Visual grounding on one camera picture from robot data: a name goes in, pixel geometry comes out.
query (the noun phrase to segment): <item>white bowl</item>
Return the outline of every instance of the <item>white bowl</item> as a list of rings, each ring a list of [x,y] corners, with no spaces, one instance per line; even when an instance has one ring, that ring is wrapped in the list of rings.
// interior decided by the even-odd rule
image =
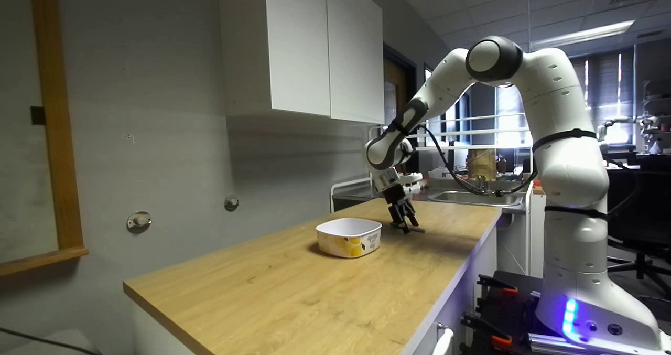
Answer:
[[[382,224],[377,221],[343,217],[317,226],[317,243],[322,252],[355,259],[380,247]]]

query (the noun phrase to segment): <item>wooden countertop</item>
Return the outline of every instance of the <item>wooden countertop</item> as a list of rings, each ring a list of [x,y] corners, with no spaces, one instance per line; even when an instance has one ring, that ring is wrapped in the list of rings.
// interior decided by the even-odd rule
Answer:
[[[501,215],[413,205],[427,233],[385,224],[380,248],[359,259],[321,253],[315,226],[388,223],[383,199],[126,281],[124,291],[198,355],[400,353]]]

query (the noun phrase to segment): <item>office chair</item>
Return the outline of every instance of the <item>office chair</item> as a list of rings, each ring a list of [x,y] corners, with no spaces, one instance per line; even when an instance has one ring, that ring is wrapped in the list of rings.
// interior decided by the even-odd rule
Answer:
[[[671,286],[662,275],[671,276],[671,269],[652,264],[649,257],[669,256],[671,246],[671,219],[668,202],[671,201],[671,173],[668,171],[636,171],[640,195],[626,208],[611,217],[608,224],[608,245],[635,254],[635,260],[608,257],[615,263],[608,272],[636,271],[636,278],[647,276],[671,298]],[[626,170],[609,170],[610,188],[608,208],[613,209],[635,188],[635,179]]]

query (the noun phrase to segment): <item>ceiling light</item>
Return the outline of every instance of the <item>ceiling light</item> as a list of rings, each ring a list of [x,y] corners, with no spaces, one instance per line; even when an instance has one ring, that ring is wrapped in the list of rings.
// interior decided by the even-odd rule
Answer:
[[[559,37],[551,37],[542,40],[532,41],[532,49],[542,49],[547,47],[560,47],[563,45],[579,44],[580,42],[587,42],[587,40],[595,40],[613,35],[620,35],[627,31],[634,20],[614,23],[602,27],[590,28],[589,30],[582,30],[576,33],[560,35]]]

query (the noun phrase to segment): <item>stainless steel sink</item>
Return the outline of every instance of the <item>stainless steel sink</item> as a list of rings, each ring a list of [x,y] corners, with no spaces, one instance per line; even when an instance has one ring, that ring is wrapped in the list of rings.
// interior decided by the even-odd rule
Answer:
[[[460,203],[463,205],[512,207],[522,203],[522,195],[505,195],[503,197],[482,196],[471,194],[468,191],[443,191],[430,195],[432,202]]]

